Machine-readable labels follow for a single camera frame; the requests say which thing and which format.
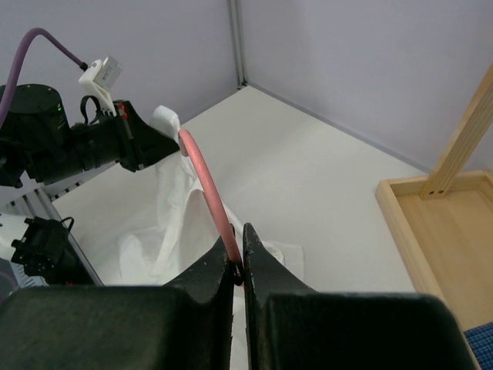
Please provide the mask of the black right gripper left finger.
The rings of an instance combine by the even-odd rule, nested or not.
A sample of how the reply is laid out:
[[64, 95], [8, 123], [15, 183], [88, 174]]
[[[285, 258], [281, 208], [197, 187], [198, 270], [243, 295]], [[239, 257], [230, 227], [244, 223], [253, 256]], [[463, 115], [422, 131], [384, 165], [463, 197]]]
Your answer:
[[162, 286], [22, 289], [1, 306], [1, 367], [227, 369], [233, 285], [217, 240]]

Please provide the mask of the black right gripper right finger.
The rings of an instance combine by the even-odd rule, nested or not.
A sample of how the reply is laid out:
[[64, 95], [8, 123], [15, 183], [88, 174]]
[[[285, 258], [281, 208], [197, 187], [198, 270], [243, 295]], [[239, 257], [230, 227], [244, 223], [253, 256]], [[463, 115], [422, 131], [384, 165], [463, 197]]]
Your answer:
[[412, 293], [321, 293], [243, 228], [251, 369], [473, 369], [454, 315]]

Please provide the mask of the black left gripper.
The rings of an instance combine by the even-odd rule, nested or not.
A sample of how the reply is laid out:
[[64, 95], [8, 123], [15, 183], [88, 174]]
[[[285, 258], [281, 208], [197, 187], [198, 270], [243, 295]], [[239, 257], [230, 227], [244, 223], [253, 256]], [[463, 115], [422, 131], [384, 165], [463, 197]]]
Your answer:
[[72, 138], [83, 171], [118, 162], [135, 172], [179, 152], [179, 116], [165, 106], [144, 122], [128, 100], [116, 100], [115, 116], [100, 116], [93, 124], [77, 123]]

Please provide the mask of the pink wire hanger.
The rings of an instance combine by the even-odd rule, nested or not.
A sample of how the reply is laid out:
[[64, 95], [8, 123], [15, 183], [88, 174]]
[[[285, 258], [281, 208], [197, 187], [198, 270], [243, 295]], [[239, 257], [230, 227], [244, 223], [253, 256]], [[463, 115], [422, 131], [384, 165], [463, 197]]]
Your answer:
[[234, 265], [234, 283], [237, 286], [242, 286], [244, 282], [244, 269], [240, 249], [209, 167], [207, 166], [196, 141], [187, 129], [180, 129], [178, 138], [182, 155], [190, 158], [203, 188], [203, 197], [206, 205], [209, 208], [216, 229], [222, 238], [227, 257]]

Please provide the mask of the white shirt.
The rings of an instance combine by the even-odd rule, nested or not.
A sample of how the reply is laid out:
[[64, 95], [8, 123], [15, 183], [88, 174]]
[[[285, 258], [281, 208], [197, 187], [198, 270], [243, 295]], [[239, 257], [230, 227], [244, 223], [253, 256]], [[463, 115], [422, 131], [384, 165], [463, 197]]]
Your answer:
[[[178, 143], [177, 113], [158, 106], [152, 128]], [[125, 232], [118, 241], [119, 269], [124, 285], [161, 285], [171, 281], [202, 257], [219, 232], [203, 197], [203, 188], [189, 157], [168, 156], [155, 166], [157, 195], [155, 225]], [[295, 276], [304, 280], [301, 246], [262, 240], [264, 247]], [[245, 302], [242, 288], [233, 296], [230, 369], [248, 369]]]

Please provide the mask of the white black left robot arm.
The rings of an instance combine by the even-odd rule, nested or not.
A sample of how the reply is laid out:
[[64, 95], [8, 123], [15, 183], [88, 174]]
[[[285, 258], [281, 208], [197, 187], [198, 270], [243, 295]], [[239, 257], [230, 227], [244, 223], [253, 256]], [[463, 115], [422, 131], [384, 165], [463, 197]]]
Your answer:
[[[2, 186], [21, 187], [22, 175], [51, 185], [108, 163], [136, 172], [179, 149], [179, 119], [172, 110], [161, 106], [145, 122], [129, 101], [113, 105], [115, 115], [96, 103], [94, 117], [70, 125], [55, 89], [17, 87], [1, 128]], [[42, 190], [2, 206], [1, 258], [20, 287], [100, 284], [72, 236], [74, 223], [54, 210]]]

